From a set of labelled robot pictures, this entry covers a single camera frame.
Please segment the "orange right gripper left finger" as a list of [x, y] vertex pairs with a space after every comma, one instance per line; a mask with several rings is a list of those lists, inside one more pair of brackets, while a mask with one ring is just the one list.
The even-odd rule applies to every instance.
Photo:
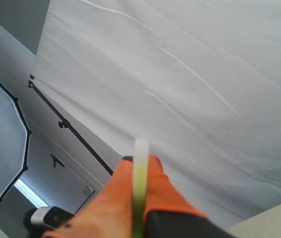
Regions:
[[130, 238], [133, 157], [125, 156], [101, 192], [75, 217], [45, 238]]

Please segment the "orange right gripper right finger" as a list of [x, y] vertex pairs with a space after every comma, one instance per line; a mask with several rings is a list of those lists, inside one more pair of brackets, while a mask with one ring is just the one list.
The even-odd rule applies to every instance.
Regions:
[[148, 161], [143, 222], [146, 238], [233, 237], [211, 222], [175, 189], [155, 155], [150, 155]]

